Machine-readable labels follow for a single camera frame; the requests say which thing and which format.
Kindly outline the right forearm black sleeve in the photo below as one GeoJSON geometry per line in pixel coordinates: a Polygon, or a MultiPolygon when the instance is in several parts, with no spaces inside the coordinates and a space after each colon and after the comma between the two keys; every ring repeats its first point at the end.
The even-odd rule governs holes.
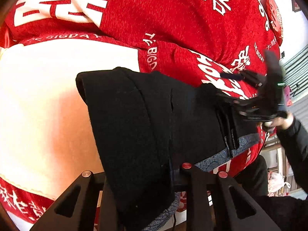
{"type": "MultiPolygon", "coordinates": [[[[288,129],[277,129],[277,136],[296,183],[307,192],[307,131],[294,117],[288,129]]],[[[267,167],[262,156],[235,176],[235,180],[281,230],[307,230],[307,200],[267,196],[267,167]]]]}

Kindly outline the person's right hand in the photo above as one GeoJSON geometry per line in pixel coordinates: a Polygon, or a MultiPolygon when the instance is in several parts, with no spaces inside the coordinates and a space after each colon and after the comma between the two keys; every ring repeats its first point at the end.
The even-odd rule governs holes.
{"type": "Polygon", "coordinates": [[[288,112],[287,118],[277,117],[269,122],[258,123],[257,126],[259,126],[262,130],[266,132],[273,132],[275,129],[286,130],[292,125],[293,120],[293,114],[291,112],[288,112]]]}

